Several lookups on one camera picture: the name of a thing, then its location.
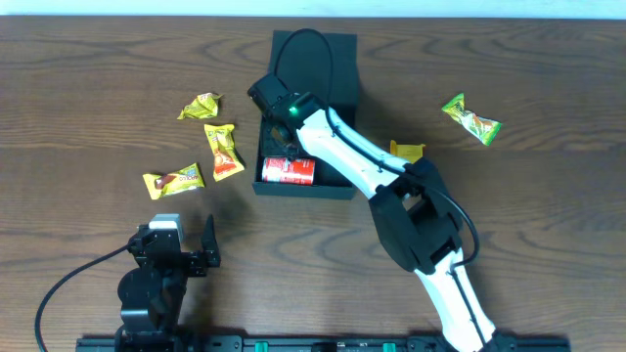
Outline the red soda can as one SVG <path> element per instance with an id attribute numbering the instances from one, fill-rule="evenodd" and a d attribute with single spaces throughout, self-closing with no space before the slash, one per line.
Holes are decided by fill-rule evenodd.
<path id="1" fill-rule="evenodd" d="M 311 186 L 314 181 L 315 165 L 313 159 L 266 157 L 263 161 L 261 179 L 266 183 Z"/>

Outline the yellow orange snack packet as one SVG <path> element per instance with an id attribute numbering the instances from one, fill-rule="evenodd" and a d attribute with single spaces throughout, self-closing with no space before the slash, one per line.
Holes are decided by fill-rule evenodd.
<path id="1" fill-rule="evenodd" d="M 217 182 L 245 170 L 236 153 L 234 129 L 234 124 L 204 126 L 204 133 L 214 156 L 213 177 Z"/>

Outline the small yellow candy packet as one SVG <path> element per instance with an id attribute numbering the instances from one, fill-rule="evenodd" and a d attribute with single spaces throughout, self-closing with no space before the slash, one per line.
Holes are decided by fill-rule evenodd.
<path id="1" fill-rule="evenodd" d="M 402 145 L 398 144 L 395 140 L 391 140 L 389 150 L 391 154 L 404 158 L 410 163 L 415 163 L 424 156 L 425 144 Z"/>

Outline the green orange snack packet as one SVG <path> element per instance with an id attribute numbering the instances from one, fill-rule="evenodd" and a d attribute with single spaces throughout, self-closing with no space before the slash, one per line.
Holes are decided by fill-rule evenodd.
<path id="1" fill-rule="evenodd" d="M 492 144 L 502 127 L 502 123 L 497 120 L 481 117 L 475 112 L 467 110 L 464 93 L 456 95 L 441 110 L 461 124 L 484 146 Z"/>

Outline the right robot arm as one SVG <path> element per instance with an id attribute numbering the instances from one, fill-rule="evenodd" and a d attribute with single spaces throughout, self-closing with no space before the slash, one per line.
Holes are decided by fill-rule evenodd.
<path id="1" fill-rule="evenodd" d="M 422 282 L 448 344 L 457 351 L 493 351 L 496 328 L 486 316 L 465 269 L 460 232 L 477 230 L 449 195 L 437 168 L 390 154 L 347 125 L 314 94 L 290 91 L 274 73 L 247 91 L 279 136 L 350 181 L 368 200 L 387 254 Z"/>

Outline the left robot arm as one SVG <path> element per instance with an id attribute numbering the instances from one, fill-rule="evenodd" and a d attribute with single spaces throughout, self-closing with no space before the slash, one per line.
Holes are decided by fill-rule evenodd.
<path id="1" fill-rule="evenodd" d="M 194 351 L 197 339 L 178 326 L 190 278 L 204 277 L 220 266 L 221 257 L 208 216 L 201 248 L 181 249 L 183 228 L 175 213 L 156 215 L 138 227 L 127 251 L 138 267 L 123 276 L 117 288 L 122 326 L 113 338 L 115 351 Z"/>

